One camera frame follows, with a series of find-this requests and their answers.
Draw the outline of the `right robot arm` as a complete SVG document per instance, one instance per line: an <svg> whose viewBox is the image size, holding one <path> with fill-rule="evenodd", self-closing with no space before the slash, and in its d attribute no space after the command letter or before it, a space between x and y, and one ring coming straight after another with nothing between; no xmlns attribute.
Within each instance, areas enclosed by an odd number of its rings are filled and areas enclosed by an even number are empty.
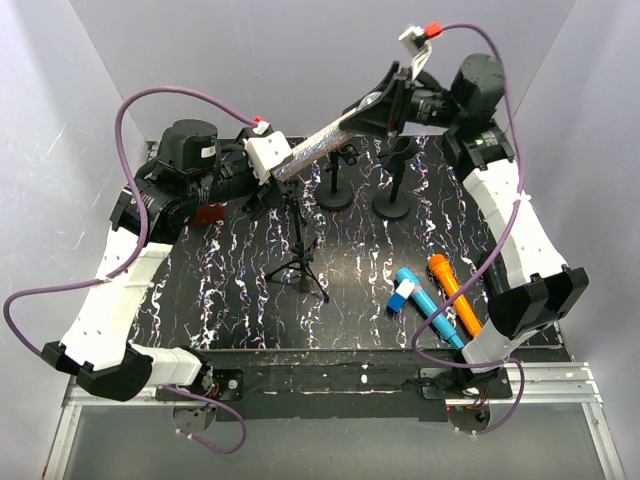
<svg viewBox="0 0 640 480"><path fill-rule="evenodd" d="M444 128L443 152L457 179L479 207L499 248L487 254L483 277L489 289L482 330L461 352L452 373L454 389L475 397L489 384L487 371L521 343L564 318L589 285L584 268L572 268L544 231L520 190L515 143L494 119L504 96L501 62L471 54L454 80L442 87L431 75L392 64L383 80L345 111L341 129L385 136L407 123Z"/></svg>

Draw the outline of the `cyan toy microphone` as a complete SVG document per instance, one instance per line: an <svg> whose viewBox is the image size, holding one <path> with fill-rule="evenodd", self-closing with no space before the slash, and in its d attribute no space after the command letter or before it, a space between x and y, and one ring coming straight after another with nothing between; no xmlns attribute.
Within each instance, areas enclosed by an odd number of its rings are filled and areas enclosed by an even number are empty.
<svg viewBox="0 0 640 480"><path fill-rule="evenodd" d="M414 291L410 298L414 300L423 314L425 314L427 317L430 317L436 312L438 307L436 306L435 302L422 288L420 280L410 269L406 267L401 268L396 273L395 278L398 284L404 279L409 279L415 284ZM441 335L441 337L455 349L461 350L464 347L463 340L460 338L453 325L443 314L439 314L431 322L431 324L435 327L436 331Z"/></svg>

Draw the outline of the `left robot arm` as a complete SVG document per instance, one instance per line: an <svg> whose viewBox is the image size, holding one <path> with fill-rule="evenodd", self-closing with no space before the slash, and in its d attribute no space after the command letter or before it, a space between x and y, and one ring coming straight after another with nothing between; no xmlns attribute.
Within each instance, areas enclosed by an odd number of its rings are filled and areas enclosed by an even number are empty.
<svg viewBox="0 0 640 480"><path fill-rule="evenodd" d="M205 398L215 381L202 355L191 347L133 344L129 330L182 231L210 206L256 196L291 154L284 134L264 120L230 142L204 120L181 119L166 128L155 156L116 201L102 272L70 329L43 346L42 360L111 400L128 401L147 386L175 386L190 399Z"/></svg>

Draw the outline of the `glitter silver microphone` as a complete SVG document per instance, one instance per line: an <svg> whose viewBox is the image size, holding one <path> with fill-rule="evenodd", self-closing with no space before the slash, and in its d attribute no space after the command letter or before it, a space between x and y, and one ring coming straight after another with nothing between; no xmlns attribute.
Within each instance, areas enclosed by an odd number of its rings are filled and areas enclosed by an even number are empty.
<svg viewBox="0 0 640 480"><path fill-rule="evenodd" d="M365 95L352 109L295 146L292 149L292 159L272 169L272 176L279 181L288 180L321 157L344 145L354 136L354 133L343 130L340 123L369 106L380 95L380 92Z"/></svg>

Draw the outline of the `shock mount tripod stand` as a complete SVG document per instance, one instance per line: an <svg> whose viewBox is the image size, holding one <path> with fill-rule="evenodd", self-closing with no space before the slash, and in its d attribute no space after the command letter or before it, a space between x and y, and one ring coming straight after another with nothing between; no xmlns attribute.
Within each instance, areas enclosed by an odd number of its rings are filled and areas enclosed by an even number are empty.
<svg viewBox="0 0 640 480"><path fill-rule="evenodd" d="M309 246L305 245L305 235L303 233L303 228L307 226L307 221L301 212L300 201L296 192L295 183L285 183L284 186L284 204L288 207L291 214L291 220L295 234L295 241L290 247L292 259L276 268L275 270L266 273L264 275L264 279L266 282L271 282L277 274L280 274L284 270L298 272L298 289L301 291L309 292L309 281L313 281L322 295L323 302L327 303L330 300L329 294L322 286L311 268L311 264L314 261L314 252L318 245L318 239L315 238Z"/></svg>

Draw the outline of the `round base stand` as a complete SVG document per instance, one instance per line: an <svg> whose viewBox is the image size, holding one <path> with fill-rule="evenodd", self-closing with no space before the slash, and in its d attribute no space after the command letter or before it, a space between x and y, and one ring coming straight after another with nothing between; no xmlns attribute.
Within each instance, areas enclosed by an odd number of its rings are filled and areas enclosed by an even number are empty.
<svg viewBox="0 0 640 480"><path fill-rule="evenodd" d="M342 211L348 208L354 199L353 188L349 184L340 185L338 180L339 163L353 166L358 159L358 151L352 144L344 144L328 154L329 163L325 171L330 174L328 182L321 181L315 189L317 205L327 211Z"/></svg>
<svg viewBox="0 0 640 480"><path fill-rule="evenodd" d="M400 191L400 186L406 162L414 158L418 150L413 138L402 136L389 149L379 154L382 168L392 175L391 186L379 191L372 200L372 209L379 218L395 221L408 216L411 209L410 199L406 193Z"/></svg>

